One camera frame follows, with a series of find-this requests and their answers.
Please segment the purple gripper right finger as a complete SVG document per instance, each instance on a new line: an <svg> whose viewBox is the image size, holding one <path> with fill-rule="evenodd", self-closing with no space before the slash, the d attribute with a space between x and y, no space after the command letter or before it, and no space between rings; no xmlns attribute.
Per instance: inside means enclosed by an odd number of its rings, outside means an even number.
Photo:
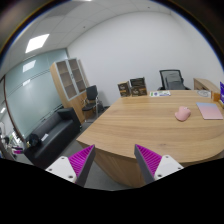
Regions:
<svg viewBox="0 0 224 224"><path fill-rule="evenodd" d="M170 155L161 156L138 144L135 145L134 155L146 184L183 169L183 166Z"/></svg>

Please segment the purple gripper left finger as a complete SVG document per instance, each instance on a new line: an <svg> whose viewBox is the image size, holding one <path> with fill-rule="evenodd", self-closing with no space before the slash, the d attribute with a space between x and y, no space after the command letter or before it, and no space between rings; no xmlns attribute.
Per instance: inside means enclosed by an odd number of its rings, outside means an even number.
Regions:
<svg viewBox="0 0 224 224"><path fill-rule="evenodd" d="M59 157L46 168L46 171L79 186L84 186L95 155L95 146L91 145L70 157Z"/></svg>

